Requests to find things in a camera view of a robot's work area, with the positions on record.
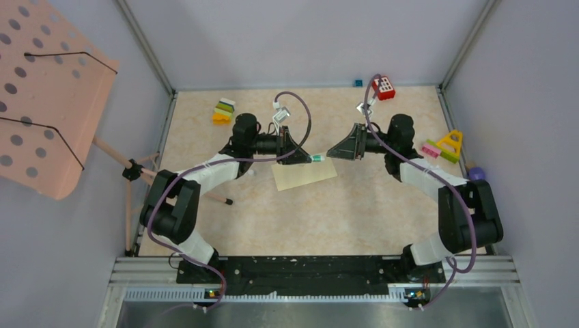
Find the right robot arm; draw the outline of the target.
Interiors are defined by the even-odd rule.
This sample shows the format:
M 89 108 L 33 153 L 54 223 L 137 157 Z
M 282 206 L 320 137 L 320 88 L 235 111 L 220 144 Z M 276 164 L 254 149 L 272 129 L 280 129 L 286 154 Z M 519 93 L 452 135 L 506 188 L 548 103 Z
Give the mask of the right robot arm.
M 414 148 L 414 121 L 406 114 L 391 118 L 387 132 L 356 123 L 350 134 L 326 155 L 333 159 L 362 159 L 383 154 L 387 172 L 398 181 L 420 189 L 438 205 L 438 229 L 420 243 L 403 249 L 402 276 L 417 282 L 428 265 L 463 251 L 487 247 L 504 237 L 490 184 L 448 174 L 425 160 Z

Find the yellow envelope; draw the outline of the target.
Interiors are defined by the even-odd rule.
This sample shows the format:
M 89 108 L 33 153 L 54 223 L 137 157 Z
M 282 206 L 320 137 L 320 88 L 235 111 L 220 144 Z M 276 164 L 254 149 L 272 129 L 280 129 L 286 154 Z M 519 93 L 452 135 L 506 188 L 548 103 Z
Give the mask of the yellow envelope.
M 274 164 L 271 168 L 278 191 L 293 189 L 337 177 L 337 171 L 332 160 L 326 156 L 325 161 L 321 163 L 297 165 Z

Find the glue stick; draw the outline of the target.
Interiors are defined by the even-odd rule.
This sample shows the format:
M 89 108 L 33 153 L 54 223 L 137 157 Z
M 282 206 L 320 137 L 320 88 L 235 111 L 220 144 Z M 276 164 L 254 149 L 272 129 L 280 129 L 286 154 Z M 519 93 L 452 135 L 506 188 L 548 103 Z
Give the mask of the glue stick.
M 325 161 L 325 156 L 321 155 L 321 154 L 311 155 L 310 159 L 311 159 L 312 163 L 321 163 L 321 162 Z

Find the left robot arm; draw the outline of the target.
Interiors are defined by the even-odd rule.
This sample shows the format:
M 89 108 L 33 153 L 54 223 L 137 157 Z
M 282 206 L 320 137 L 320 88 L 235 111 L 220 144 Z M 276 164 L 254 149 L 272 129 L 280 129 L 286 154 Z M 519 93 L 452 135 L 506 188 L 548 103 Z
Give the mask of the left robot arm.
M 239 115 L 222 150 L 195 171 L 159 171 L 143 204 L 140 223 L 160 244 L 194 260 L 193 274 L 202 282 L 215 280 L 219 265 L 217 251 L 196 230 L 200 197 L 247 173 L 256 154 L 281 165 L 312 162 L 287 126 L 273 135 L 260 128 L 253 114 Z

